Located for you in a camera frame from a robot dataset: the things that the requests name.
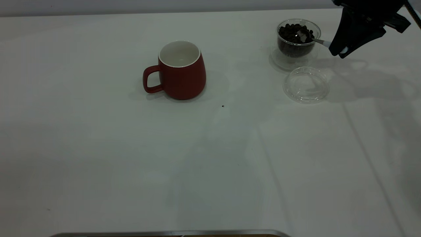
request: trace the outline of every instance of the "metal spoon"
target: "metal spoon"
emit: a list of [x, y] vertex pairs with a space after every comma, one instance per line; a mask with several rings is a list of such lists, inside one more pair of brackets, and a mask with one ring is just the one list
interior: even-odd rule
[[[305, 41], [307, 40], [307, 38], [308, 38], [308, 37], [307, 37], [307, 35], [306, 35], [306, 34], [304, 34], [301, 30], [297, 31], [296, 36], [299, 36], [299, 37], [300, 37], [300, 40], [301, 40], [302, 42], [305, 42]], [[312, 40], [312, 41], [314, 41], [314, 42], [317, 42], [317, 43], [319, 43], [319, 44], [321, 44], [321, 45], [323, 45], [323, 46], [325, 46], [326, 48], [329, 48], [329, 47], [330, 47], [330, 45], [332, 44], [332, 42], [330, 42], [330, 41], [325, 41], [325, 40], [318, 40], [318, 39], [314, 39], [314, 38], [311, 38], [311, 40]], [[345, 48], [341, 51], [341, 54], [346, 53], [348, 50], [349, 50], [349, 48], [348, 48], [348, 47], [345, 47]]]

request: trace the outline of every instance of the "clear plastic lid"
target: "clear plastic lid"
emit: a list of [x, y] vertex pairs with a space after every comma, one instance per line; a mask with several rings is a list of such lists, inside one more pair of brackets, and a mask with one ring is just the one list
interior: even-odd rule
[[325, 75], [312, 67], [294, 69], [285, 79], [283, 88], [291, 99], [306, 104], [320, 102], [329, 93]]

